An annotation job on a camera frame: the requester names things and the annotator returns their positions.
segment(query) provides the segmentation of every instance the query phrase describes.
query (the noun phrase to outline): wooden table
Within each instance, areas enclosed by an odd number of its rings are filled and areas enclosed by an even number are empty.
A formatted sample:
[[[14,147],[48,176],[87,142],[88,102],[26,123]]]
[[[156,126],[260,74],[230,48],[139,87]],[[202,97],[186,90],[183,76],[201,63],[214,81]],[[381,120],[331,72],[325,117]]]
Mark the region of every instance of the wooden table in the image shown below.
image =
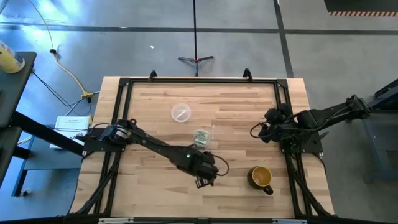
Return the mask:
[[[309,109],[303,79],[287,80],[294,113]],[[111,121],[118,82],[119,77],[104,77],[93,124]],[[119,117],[125,98],[124,94]],[[177,123],[170,115],[177,103],[191,107],[192,117],[186,123]],[[250,128],[264,120],[269,108],[275,108],[275,94],[272,85],[267,84],[135,83],[128,118],[136,119],[140,128],[169,144],[189,145],[194,130],[207,130],[211,134],[208,149],[227,159],[231,170],[227,176],[217,177],[214,187],[197,189],[195,178],[177,170],[168,159],[142,146],[130,145],[122,153],[112,216],[294,217],[279,145],[264,144],[249,135]],[[103,157],[104,153],[96,152],[83,161],[72,212],[88,200],[98,185]],[[321,162],[304,154],[303,163],[308,187],[333,213]],[[222,161],[216,160],[216,165],[220,172],[225,171]],[[271,170],[272,196],[248,186],[246,174],[254,166]],[[107,192],[105,189],[102,208]],[[301,191],[297,193],[304,211]]]

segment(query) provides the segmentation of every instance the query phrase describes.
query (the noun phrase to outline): tripod stand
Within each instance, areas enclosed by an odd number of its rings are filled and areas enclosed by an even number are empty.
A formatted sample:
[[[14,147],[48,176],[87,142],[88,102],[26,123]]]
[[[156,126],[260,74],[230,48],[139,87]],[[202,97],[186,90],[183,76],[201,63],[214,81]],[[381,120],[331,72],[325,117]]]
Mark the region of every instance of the tripod stand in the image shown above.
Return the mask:
[[[186,58],[186,57],[179,57],[178,59],[181,61],[186,61],[186,62],[191,62],[193,66],[195,67],[195,76],[199,76],[199,71],[198,71],[198,65],[200,62],[208,59],[213,59],[213,56],[208,56],[208,57],[203,57],[203,58],[198,58],[198,50],[197,50],[197,12],[196,12],[196,3],[195,0],[193,0],[193,30],[194,30],[194,36],[195,36],[195,58]]]

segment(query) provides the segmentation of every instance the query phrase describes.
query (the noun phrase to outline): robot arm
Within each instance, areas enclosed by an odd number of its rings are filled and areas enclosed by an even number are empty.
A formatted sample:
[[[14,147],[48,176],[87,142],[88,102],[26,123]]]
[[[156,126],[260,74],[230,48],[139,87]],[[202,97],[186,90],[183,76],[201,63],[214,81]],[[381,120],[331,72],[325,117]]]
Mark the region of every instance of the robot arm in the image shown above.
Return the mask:
[[[108,125],[99,138],[95,136],[77,137],[82,141],[101,141],[110,145],[125,146],[140,144],[170,160],[179,170],[197,177],[198,188],[213,185],[218,168],[211,152],[200,152],[190,146],[171,146],[149,134],[136,125],[136,120],[120,119],[116,124]]]
[[[372,110],[373,108],[368,107],[356,95],[347,98],[345,103],[297,114],[293,114],[286,104],[282,104],[280,109],[269,109],[264,115],[266,122],[262,124],[259,138],[265,143],[288,140],[293,144],[300,144],[312,134],[344,120],[366,119]]]

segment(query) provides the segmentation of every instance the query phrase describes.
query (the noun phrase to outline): concrete floor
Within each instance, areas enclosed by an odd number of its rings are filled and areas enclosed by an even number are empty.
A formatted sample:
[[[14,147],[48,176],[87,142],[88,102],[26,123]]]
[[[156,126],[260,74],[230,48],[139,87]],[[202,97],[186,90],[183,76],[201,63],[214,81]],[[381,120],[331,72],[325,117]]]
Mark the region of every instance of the concrete floor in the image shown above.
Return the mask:
[[[49,24],[187,28],[193,23],[192,3],[186,0],[34,2]],[[398,29],[398,17],[331,17],[321,0],[279,2],[286,29]],[[197,10],[201,28],[277,29],[272,0],[201,0],[197,1]],[[9,1],[0,22],[42,23],[25,0]],[[61,63],[89,91],[98,91],[106,75],[149,75],[151,70],[158,75],[193,75],[191,66],[177,60],[178,56],[193,56],[193,34],[189,32],[53,31],[52,37]],[[0,30],[0,38],[16,51],[36,51],[37,74],[69,102],[78,100],[79,87],[52,61],[48,33],[25,26],[22,30]],[[312,108],[341,103],[352,94],[369,98],[395,80],[397,42],[397,35],[287,36],[294,77],[305,79]],[[198,56],[208,55],[215,59],[201,64],[202,76],[237,77],[248,67],[255,77],[286,77],[279,34],[199,33]],[[88,105],[82,103],[76,110],[85,113],[87,109]],[[50,124],[68,108],[31,77],[17,110]],[[361,123],[339,124],[328,131],[323,140],[324,160],[335,213],[346,218],[397,222],[398,182],[365,184],[362,180],[375,165]],[[29,172],[24,189],[33,194],[12,198],[20,165],[20,159],[12,160],[0,188],[0,220],[66,214],[79,170]],[[15,207],[26,212],[16,212]]]

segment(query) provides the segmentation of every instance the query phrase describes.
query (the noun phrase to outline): black metal frame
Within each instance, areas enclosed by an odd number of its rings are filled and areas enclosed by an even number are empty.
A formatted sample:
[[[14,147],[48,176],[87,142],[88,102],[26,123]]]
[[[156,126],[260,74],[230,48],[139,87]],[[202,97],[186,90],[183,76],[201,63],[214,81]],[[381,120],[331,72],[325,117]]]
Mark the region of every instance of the black metal frame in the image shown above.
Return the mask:
[[[283,92],[285,95],[285,102],[288,104],[288,106],[290,108],[292,108],[292,105],[290,102],[289,88],[288,88],[286,79],[253,79],[251,72],[248,68],[245,69],[245,71],[243,73],[244,78],[230,78],[230,79],[225,79],[225,78],[198,78],[198,79],[157,78],[156,75],[153,75],[153,74],[156,74],[156,72],[152,71],[151,76],[149,78],[120,78],[119,86],[118,86],[118,93],[116,95],[116,101],[115,101],[114,110],[113,110],[112,123],[115,123],[118,119],[118,113],[119,113],[119,108],[120,108],[120,104],[121,104],[122,92],[123,92],[123,88],[126,85],[127,85],[127,95],[126,95],[126,101],[124,102],[122,119],[128,119],[127,115],[128,115],[128,110],[129,110],[129,106],[130,106],[132,87],[133,87],[134,83],[262,83],[262,84],[271,84],[274,87],[277,108],[280,108],[280,105],[282,104],[282,99],[280,97],[280,92],[279,92],[279,90],[281,88],[283,89]],[[121,152],[117,152],[115,155],[115,160],[120,160],[120,155],[121,155]],[[296,156],[297,156],[298,174],[303,179],[303,182],[306,184],[304,167],[303,167],[301,155],[297,154]],[[111,157],[111,152],[106,152],[105,157],[104,157],[102,171],[101,171],[101,178],[100,178],[99,182],[101,182],[104,179],[104,177],[108,171],[110,157]],[[289,159],[291,160],[291,156],[289,153],[285,153],[285,159],[286,159],[286,163],[288,164],[288,160]],[[292,204],[293,204],[293,208],[294,208],[294,214],[296,217],[298,215],[302,215],[302,212],[300,211],[300,208],[299,208],[299,201],[298,201],[298,196],[297,196],[297,190],[295,187],[295,181],[293,178],[293,173],[291,172],[290,169],[287,169],[287,170],[288,170],[288,176],[289,176],[290,193],[292,195]],[[116,187],[116,180],[117,180],[117,173],[115,173],[113,175],[113,178],[111,179],[108,200],[106,203],[106,208],[104,210],[104,213],[109,216],[111,214],[111,209],[112,209],[114,191],[115,191],[115,187]],[[305,202],[306,214],[312,215],[312,209],[311,209],[310,203],[308,201],[307,196],[304,193],[303,193],[303,197],[304,197],[304,202]],[[94,213],[100,213],[101,201],[102,201],[102,195],[100,195],[100,197],[98,198],[98,200],[95,203]]]
[[[123,93],[123,88],[127,86],[127,95],[126,101],[124,102],[123,115],[122,119],[128,119],[129,106],[131,101],[131,93],[134,83],[262,83],[262,84],[270,84],[274,87],[274,93],[276,98],[276,106],[280,108],[282,104],[282,99],[280,97],[280,89],[283,90],[285,96],[285,102],[288,104],[290,108],[292,108],[290,102],[289,88],[287,85],[286,79],[253,79],[250,71],[248,69],[245,70],[244,73],[245,78],[157,78],[156,75],[151,75],[150,78],[120,78],[118,84],[118,93],[116,95],[112,123],[115,123],[118,119],[118,113],[121,104],[121,97]],[[363,221],[363,220],[353,220],[347,218],[338,218],[335,216],[327,215],[325,213],[319,214],[320,216],[312,215],[312,208],[310,205],[310,201],[314,201],[314,197],[309,191],[308,188],[303,189],[302,186],[306,186],[305,183],[305,173],[302,163],[301,154],[296,154],[297,168],[298,171],[291,169],[293,166],[292,163],[292,153],[287,152],[286,149],[282,148],[282,152],[285,156],[285,161],[287,165],[287,173],[290,185],[290,194],[292,196],[292,205],[294,209],[294,220],[286,220],[286,219],[277,219],[277,218],[187,218],[187,217],[131,217],[131,221],[134,223],[153,223],[153,222],[172,222],[174,220],[178,220],[181,222],[182,220],[186,222],[195,222],[197,224],[212,224],[212,223],[347,223],[347,224],[359,224],[359,223],[381,223],[381,222],[371,222],[371,221]],[[104,185],[103,180],[105,178],[109,178],[108,166],[111,158],[112,152],[105,152],[103,167],[101,171],[101,180],[100,183]],[[113,176],[110,180],[110,188],[108,199],[106,202],[106,207],[103,213],[100,213],[101,210],[101,201],[102,201],[102,193],[103,188],[101,189],[97,201],[95,202],[95,207],[93,214],[88,214],[90,208],[83,209],[81,213],[71,213],[65,217],[51,217],[51,218],[35,218],[29,220],[14,220],[11,222],[0,222],[0,223],[98,223],[100,218],[111,218],[111,210],[113,205],[114,191],[116,188],[116,181],[118,177],[118,168],[119,161],[121,158],[122,152],[115,152],[115,157],[113,161]],[[305,202],[305,214],[303,214],[300,210],[297,189],[295,186],[295,181],[297,181],[297,175],[299,176],[299,185],[303,190],[303,198]]]

